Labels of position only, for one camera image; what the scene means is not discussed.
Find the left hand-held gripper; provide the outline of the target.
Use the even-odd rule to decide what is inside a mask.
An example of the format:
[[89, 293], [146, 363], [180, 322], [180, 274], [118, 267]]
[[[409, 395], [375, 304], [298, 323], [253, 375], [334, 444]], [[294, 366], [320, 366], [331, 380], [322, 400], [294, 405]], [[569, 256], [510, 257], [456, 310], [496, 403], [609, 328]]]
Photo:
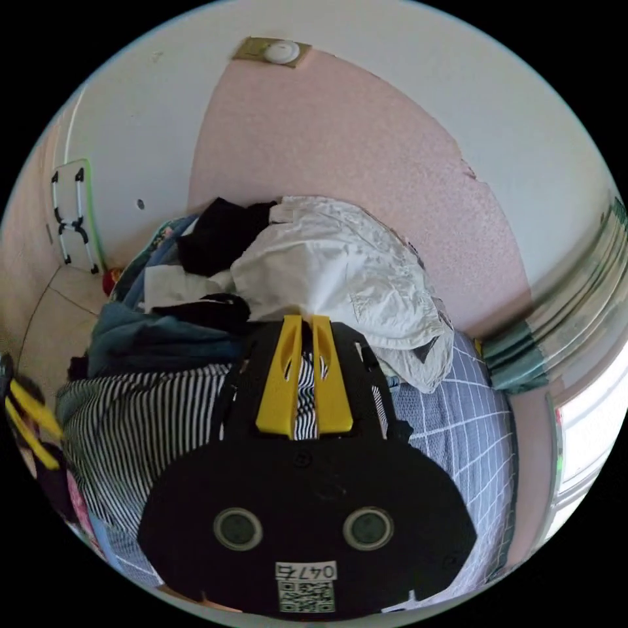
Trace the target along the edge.
[[61, 449], [51, 443], [41, 443], [36, 431], [26, 423], [26, 419], [30, 419], [49, 435], [61, 439], [63, 431], [55, 415], [16, 378], [10, 380], [5, 409], [17, 433], [34, 454], [36, 480], [52, 508], [64, 521], [78, 521], [69, 492], [67, 465]]

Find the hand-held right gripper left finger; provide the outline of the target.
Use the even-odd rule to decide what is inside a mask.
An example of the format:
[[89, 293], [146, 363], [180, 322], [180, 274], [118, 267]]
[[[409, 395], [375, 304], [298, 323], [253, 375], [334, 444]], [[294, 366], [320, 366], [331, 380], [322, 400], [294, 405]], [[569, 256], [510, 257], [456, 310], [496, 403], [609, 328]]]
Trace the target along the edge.
[[287, 315], [275, 345], [256, 417], [256, 428], [262, 434], [294, 435], [301, 362], [302, 318]]

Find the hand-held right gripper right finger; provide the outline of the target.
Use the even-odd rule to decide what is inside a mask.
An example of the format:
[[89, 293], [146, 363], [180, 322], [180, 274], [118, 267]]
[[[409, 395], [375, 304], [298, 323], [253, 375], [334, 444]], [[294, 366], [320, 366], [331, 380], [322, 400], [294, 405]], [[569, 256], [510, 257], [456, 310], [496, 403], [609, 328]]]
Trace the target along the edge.
[[353, 417], [329, 318], [312, 317], [311, 330], [317, 430], [319, 433], [349, 433]]

